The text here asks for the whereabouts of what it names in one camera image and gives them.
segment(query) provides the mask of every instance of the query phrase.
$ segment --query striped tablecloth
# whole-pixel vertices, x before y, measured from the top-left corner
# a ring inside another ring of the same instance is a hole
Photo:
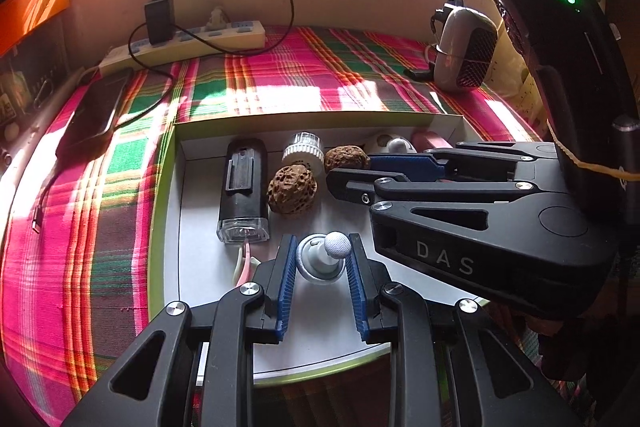
[[[268,41],[281,31],[270,28]],[[148,323],[151,217],[174,123],[273,112],[427,111],[462,114],[486,139],[536,139],[488,89],[452,96],[407,80],[404,68],[427,64],[424,45],[402,38],[300,27],[264,55],[165,68],[178,80],[170,99],[117,131],[104,156],[60,175],[41,234],[31,232],[33,205],[85,87],[40,142],[15,197],[0,275],[2,350],[22,392],[52,426]],[[143,110],[167,85],[160,74],[138,73],[126,113]]]

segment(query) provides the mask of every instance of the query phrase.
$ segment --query speaker grille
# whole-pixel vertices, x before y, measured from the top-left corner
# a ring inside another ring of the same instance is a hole
[[[465,60],[456,79],[458,87],[474,89],[482,86],[497,41],[498,35],[495,31],[482,28],[473,30],[466,48]]]

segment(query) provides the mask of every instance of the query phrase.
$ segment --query black power adapter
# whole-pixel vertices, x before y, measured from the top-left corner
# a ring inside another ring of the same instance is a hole
[[[151,0],[145,4],[146,31],[150,44],[174,38],[174,0]]]

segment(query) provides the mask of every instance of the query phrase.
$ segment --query white extension board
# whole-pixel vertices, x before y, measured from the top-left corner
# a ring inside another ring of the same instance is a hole
[[[210,44],[229,51],[258,50],[264,47],[266,40],[264,27],[260,21],[232,22],[221,30],[207,30],[202,26],[191,28],[189,31]],[[132,42],[131,50],[136,58],[148,66],[219,53],[181,31],[176,32],[170,41],[160,44],[150,44],[149,39]],[[136,71],[141,69],[140,65],[129,56],[126,44],[112,49],[100,63],[102,76],[125,68]]]

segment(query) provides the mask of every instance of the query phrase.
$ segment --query pink object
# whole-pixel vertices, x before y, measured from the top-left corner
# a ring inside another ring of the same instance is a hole
[[[249,249],[249,243],[242,245],[242,249],[244,250],[244,266],[242,267],[238,283],[236,283],[236,288],[238,288],[238,286],[242,286],[246,282],[249,282],[249,277],[251,275],[251,251]]]
[[[424,129],[417,129],[411,135],[411,143],[415,147],[417,152],[426,151],[429,149],[452,149],[451,144],[446,141],[442,136],[433,131],[425,131]]]

